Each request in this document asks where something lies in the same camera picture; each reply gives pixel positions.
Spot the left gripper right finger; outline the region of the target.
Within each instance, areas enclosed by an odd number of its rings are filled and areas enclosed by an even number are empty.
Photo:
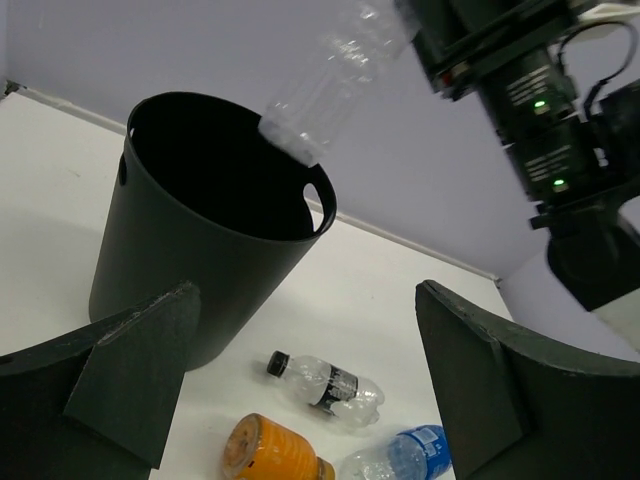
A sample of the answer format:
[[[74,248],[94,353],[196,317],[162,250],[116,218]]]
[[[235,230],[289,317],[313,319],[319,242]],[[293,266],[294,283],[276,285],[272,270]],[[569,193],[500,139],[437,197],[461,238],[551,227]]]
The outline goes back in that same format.
[[[436,281],[415,310],[459,479],[635,479],[639,366],[488,312]]]

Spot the clear unlabelled plastic bottle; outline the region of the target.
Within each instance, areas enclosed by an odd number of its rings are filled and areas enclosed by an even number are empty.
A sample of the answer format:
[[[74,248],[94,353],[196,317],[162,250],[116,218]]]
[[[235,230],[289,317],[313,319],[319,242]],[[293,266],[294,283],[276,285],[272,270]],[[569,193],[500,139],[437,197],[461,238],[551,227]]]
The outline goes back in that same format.
[[[408,1],[344,1],[332,28],[269,101],[258,131],[300,164],[316,165],[418,30]]]

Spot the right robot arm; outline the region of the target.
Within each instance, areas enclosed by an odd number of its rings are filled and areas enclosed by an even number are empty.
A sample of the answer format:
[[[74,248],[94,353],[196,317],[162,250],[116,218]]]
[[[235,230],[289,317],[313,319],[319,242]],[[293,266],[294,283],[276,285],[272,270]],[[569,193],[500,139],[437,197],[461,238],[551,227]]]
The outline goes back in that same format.
[[[412,46],[432,89],[476,93],[549,233],[547,262],[587,311],[639,288],[639,235],[620,208],[639,194],[639,86],[578,94],[567,44],[625,25],[631,3],[404,1]]]

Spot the clear bottle blue label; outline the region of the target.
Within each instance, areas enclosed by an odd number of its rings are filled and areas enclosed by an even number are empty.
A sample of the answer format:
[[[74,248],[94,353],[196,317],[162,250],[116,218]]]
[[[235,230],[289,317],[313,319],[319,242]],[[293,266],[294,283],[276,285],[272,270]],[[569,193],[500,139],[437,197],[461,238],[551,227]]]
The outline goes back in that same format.
[[[442,426],[422,425],[362,449],[342,463],[338,479],[437,479],[452,468]]]

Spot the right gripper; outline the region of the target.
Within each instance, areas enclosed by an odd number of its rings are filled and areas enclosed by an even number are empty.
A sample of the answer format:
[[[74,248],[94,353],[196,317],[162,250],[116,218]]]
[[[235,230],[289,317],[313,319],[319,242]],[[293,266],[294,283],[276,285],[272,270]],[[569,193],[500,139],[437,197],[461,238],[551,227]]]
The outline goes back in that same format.
[[[570,3],[561,0],[414,0],[407,11],[422,69],[432,90],[449,100],[575,25]]]

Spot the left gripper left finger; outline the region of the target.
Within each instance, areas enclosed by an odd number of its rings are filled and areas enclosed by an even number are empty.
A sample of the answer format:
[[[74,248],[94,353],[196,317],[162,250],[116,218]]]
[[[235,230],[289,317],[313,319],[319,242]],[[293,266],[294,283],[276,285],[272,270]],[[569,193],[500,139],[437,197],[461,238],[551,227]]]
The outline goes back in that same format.
[[[147,479],[200,315],[190,282],[1,358],[4,479]]]

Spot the clear bottle black label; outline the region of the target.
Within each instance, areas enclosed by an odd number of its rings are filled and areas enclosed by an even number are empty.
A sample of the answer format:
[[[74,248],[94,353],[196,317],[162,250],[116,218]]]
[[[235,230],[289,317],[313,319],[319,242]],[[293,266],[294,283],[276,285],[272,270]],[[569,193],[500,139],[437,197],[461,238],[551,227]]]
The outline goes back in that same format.
[[[314,356],[291,356],[276,350],[266,367],[287,395],[335,417],[351,429],[364,429],[380,419],[385,394],[372,380]]]

